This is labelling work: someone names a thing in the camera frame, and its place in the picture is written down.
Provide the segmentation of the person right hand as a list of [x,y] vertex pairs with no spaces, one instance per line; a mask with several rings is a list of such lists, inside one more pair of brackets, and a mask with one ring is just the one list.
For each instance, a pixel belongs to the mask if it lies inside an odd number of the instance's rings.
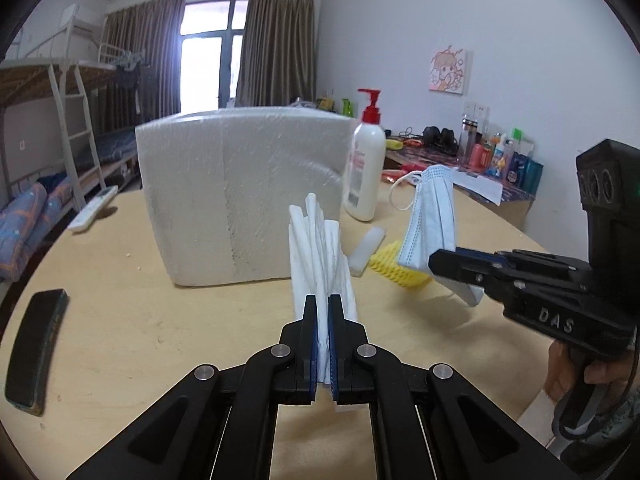
[[[613,406],[627,388],[634,364],[634,352],[627,350],[619,360],[592,362],[582,373],[584,382],[593,385],[607,385],[608,395],[605,406]],[[568,355],[566,344],[553,341],[548,351],[547,376],[544,392],[555,403],[560,402],[574,388],[579,368]]]

